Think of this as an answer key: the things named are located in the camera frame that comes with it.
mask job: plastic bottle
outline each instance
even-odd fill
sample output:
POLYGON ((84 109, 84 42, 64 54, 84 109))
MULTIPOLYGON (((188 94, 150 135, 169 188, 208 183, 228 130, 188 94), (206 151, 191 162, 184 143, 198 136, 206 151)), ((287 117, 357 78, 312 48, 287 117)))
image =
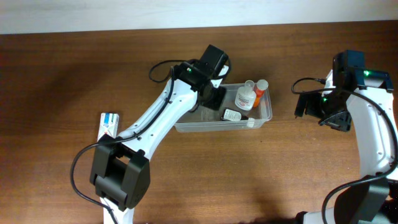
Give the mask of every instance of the plastic bottle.
POLYGON ((256 100, 256 93, 253 91, 254 82, 248 80, 244 86, 239 87, 235 98, 235 105, 242 110, 249 111, 253 107, 254 100, 256 100))
POLYGON ((268 82, 265 80, 259 80, 254 88, 254 92, 256 92, 256 100, 254 100, 253 107, 257 107, 260 103, 260 99, 263 96, 264 92, 268 88, 268 82))

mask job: small bottle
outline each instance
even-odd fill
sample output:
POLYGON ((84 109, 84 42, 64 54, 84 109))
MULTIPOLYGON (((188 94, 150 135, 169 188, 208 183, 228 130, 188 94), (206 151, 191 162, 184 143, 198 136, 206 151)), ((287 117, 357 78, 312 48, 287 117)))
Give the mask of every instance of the small bottle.
POLYGON ((231 110, 229 108, 225 108, 223 111, 223 115, 221 115, 222 121, 244 121, 248 120, 249 118, 241 113, 231 110))
POLYGON ((235 110, 231 110, 229 108, 225 108, 223 111, 223 114, 221 115, 221 120, 222 121, 248 121, 246 124, 247 127, 253 128, 255 119, 254 118, 249 118, 240 112, 237 112, 235 110))
POLYGON ((256 100, 254 100, 254 104, 253 107, 257 107, 260 103, 260 99, 263 96, 264 92, 267 90, 268 88, 268 82, 265 80, 259 80, 257 82, 256 87, 254 88, 254 91, 256 92, 256 100))
POLYGON ((235 105, 242 110, 249 111, 253 107, 254 100, 256 100, 256 93, 253 91, 254 82, 248 80, 244 86, 239 87, 235 98, 235 105))

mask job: orange bottle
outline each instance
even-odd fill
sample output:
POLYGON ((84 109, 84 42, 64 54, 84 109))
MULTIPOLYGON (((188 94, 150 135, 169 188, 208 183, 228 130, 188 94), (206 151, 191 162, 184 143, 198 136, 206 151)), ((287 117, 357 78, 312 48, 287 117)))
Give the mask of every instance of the orange bottle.
POLYGON ((260 103, 260 99, 263 96, 264 92, 267 90, 268 88, 268 82, 265 80, 259 80, 256 84, 256 86, 254 87, 254 92, 256 92, 256 99, 254 100, 254 104, 253 107, 257 107, 260 103))

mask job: white wall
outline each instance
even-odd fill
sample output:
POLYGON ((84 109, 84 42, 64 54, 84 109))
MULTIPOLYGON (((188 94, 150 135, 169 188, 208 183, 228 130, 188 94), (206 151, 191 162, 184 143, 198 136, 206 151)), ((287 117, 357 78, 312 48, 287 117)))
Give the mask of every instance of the white wall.
POLYGON ((1 0, 0 34, 398 19, 398 0, 1 0))

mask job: cable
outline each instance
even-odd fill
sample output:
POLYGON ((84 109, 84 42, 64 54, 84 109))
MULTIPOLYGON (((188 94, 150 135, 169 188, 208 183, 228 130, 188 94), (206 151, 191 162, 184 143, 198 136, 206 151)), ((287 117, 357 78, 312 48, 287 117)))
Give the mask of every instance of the cable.
POLYGON ((99 205, 105 209, 107 209, 107 211, 109 212, 109 214, 111 215, 112 221, 115 224, 118 224, 118 221, 116 220, 113 210, 111 207, 102 204, 101 202, 94 200, 92 198, 90 198, 89 196, 83 194, 82 192, 80 192, 75 184, 75 178, 74 178, 74 172, 75 172, 75 167, 77 164, 77 161, 79 160, 80 156, 83 155, 86 151, 92 149, 93 147, 97 147, 97 146, 105 146, 105 145, 109 145, 109 144, 116 144, 116 143, 122 143, 122 142, 126 142, 126 141, 130 141, 132 139, 138 138, 142 133, 144 133, 155 121, 156 119, 160 116, 160 114, 163 112, 163 110, 165 109, 165 107, 167 106, 167 104, 169 103, 171 97, 172 97, 172 93, 173 93, 173 89, 174 89, 174 68, 171 67, 170 68, 170 75, 172 77, 171 79, 171 85, 170 85, 170 91, 169 91, 169 95, 167 96, 167 98, 165 99, 165 102, 163 104, 163 106, 160 108, 160 110, 158 110, 158 112, 156 113, 156 115, 152 118, 152 120, 142 129, 140 130, 138 133, 134 133, 131 137, 125 138, 125 139, 118 139, 118 140, 114 140, 114 141, 107 141, 107 142, 97 142, 94 144, 91 144, 89 146, 86 146, 85 148, 83 148, 73 159, 71 167, 70 167, 70 183, 72 185, 73 190, 82 198, 86 199, 87 201, 94 203, 96 205, 99 205))
MULTIPOLYGON (((303 91, 303 92, 297 92, 294 91, 294 86, 298 83, 301 82, 302 80, 315 80, 318 81, 318 79, 315 78, 301 78, 299 80, 297 80, 293 85, 292 85, 292 93, 293 94, 298 94, 298 95, 306 95, 306 94, 312 94, 312 93, 319 93, 319 92, 323 92, 323 91, 333 91, 336 90, 335 88, 324 88, 324 89, 319 89, 319 90, 312 90, 312 91, 303 91)), ((397 135, 394 129, 394 125, 392 124, 390 118, 388 117, 387 113, 373 100, 369 99, 368 97, 361 95, 359 93, 353 92, 353 91, 348 91, 348 90, 344 90, 341 89, 342 92, 348 93, 350 95, 354 95, 357 96, 365 101, 367 101, 368 103, 370 103, 371 105, 373 105, 379 112, 380 115, 386 120, 386 123, 390 129, 390 133, 391 133, 391 137, 392 137, 392 141, 394 143, 394 161, 391 164, 391 167, 389 170, 387 170, 386 172, 379 174, 377 176, 373 176, 373 177, 368 177, 366 179, 361 179, 361 180, 355 180, 355 181, 351 181, 345 184, 342 184, 338 187, 336 187, 335 189, 333 189, 331 192, 328 193, 328 195, 326 196, 326 198, 324 199, 323 203, 322 203, 322 220, 324 224, 328 224, 327 220, 326 220, 326 206, 328 205, 329 200, 332 198, 332 196, 334 194, 336 194, 337 192, 339 192, 340 190, 343 190, 347 187, 353 187, 359 184, 364 184, 364 183, 368 183, 368 182, 372 182, 375 180, 379 180, 381 178, 385 178, 388 175, 392 174, 395 169, 397 168, 398 165, 398 140, 397 140, 397 135)))
POLYGON ((149 73, 148 73, 148 77, 150 80, 152 80, 153 82, 156 83, 162 83, 162 82, 166 82, 169 78, 170 78, 170 74, 168 74, 164 79, 162 80, 155 80, 152 78, 152 72, 155 70, 155 68, 157 68, 159 65, 163 65, 164 63, 170 63, 170 62, 185 62, 185 60, 164 60, 163 62, 159 62, 156 65, 154 65, 152 68, 150 68, 149 73))
POLYGON ((189 113, 195 112, 195 111, 199 108, 199 103, 196 103, 196 105, 195 105, 194 107, 195 107, 194 109, 191 109, 191 110, 189 110, 188 112, 189 112, 189 113))

